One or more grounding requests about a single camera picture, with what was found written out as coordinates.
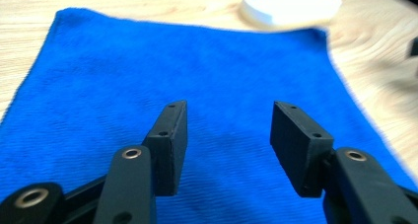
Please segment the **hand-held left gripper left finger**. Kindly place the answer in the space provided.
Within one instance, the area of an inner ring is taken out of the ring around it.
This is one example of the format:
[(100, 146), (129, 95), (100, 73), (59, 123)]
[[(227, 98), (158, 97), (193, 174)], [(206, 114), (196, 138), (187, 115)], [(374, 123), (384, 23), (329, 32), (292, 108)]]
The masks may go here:
[(187, 102), (166, 105), (139, 146), (112, 158), (93, 224), (157, 224), (158, 196), (177, 193), (187, 148)]

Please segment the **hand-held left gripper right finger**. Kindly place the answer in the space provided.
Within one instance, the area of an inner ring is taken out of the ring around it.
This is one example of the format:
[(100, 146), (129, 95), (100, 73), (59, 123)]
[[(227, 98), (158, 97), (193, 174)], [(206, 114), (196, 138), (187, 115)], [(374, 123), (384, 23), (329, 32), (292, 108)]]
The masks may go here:
[(418, 224), (418, 192), (397, 185), (369, 153), (335, 149), (299, 107), (273, 104), (270, 144), (295, 192), (323, 198), (328, 224)]

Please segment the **blue cloth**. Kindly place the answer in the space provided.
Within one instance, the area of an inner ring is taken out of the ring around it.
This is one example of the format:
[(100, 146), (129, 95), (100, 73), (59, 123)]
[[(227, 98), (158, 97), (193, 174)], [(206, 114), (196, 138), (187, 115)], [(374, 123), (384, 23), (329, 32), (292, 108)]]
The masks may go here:
[(321, 201), (295, 193), (270, 146), (277, 101), (413, 187), (335, 72), (325, 32), (230, 32), (68, 8), (0, 123), (0, 201), (32, 183), (72, 190), (104, 175), (179, 100), (188, 146), (177, 195), (157, 201), (158, 224), (325, 224)]

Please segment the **white round base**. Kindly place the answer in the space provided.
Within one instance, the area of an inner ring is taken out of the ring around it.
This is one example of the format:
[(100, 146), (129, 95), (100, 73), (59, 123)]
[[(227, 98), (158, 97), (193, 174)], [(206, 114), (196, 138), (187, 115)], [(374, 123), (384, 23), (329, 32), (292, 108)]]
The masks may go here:
[(244, 18), (271, 31), (288, 31), (328, 25), (342, 0), (242, 0)]

